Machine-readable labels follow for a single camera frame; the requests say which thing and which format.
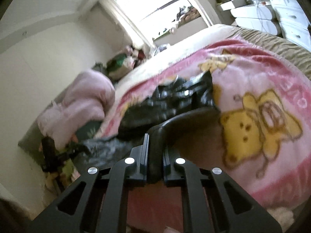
cartoon bear face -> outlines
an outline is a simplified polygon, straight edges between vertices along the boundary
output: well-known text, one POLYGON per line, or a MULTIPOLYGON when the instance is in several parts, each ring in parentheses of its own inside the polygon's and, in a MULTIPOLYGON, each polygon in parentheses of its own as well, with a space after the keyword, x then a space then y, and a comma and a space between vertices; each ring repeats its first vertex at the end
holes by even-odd
POLYGON ((226 166, 235 167, 241 161, 261 153, 262 132, 256 112, 251 110, 226 112, 221 116, 220 122, 224 128, 226 166))

yellow bear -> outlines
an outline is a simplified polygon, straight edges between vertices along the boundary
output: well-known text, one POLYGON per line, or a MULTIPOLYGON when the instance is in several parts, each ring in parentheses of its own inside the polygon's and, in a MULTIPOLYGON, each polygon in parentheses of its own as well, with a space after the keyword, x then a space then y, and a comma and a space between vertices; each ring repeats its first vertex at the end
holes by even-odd
POLYGON ((275 160, 281 141, 294 141, 302 135, 299 121, 284 110, 276 93, 269 89, 258 99, 247 92, 241 100, 243 109, 225 112, 221 115, 226 152, 224 163, 235 167, 242 161, 263 153, 266 163, 275 160))

window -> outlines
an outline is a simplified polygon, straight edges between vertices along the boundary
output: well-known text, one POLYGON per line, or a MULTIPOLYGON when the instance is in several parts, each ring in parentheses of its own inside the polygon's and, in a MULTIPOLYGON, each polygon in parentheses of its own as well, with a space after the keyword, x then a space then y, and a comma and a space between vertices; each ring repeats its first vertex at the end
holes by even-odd
POLYGON ((147 37, 172 27, 179 8, 190 6, 188 0, 116 0, 126 15, 147 37))

pink blanket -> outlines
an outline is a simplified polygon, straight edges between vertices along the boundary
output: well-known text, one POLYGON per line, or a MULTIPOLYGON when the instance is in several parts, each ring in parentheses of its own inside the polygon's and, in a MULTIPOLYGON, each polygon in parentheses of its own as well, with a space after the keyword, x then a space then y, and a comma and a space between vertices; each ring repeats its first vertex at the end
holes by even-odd
POLYGON ((44 136, 53 138, 56 149, 61 150, 88 121, 104 120, 114 97, 114 87, 106 76, 84 71, 70 84, 62 103, 53 103, 38 117, 39 129, 44 136))
MULTIPOLYGON (((131 88, 104 135, 117 133, 126 108, 176 74, 212 72, 221 118, 176 143, 201 168, 220 167, 262 206, 294 208, 311 194, 311 82, 292 64, 240 39, 203 48, 131 88)), ((128 223, 150 232, 182 232, 179 189, 135 189, 128 223)))

triangular cutout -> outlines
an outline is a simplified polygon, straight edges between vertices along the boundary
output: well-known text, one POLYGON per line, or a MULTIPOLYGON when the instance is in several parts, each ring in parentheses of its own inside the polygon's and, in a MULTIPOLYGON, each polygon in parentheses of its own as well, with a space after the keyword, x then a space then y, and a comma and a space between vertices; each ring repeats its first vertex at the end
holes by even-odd
POLYGON ((81 183, 70 194, 68 194, 57 206, 58 210, 71 216, 74 215, 85 186, 86 183, 84 181, 81 181, 81 183))
POLYGON ((239 215, 241 213, 251 210, 251 203, 246 198, 244 198, 236 189, 234 189, 234 187, 228 181, 224 183, 224 186, 235 214, 239 215))

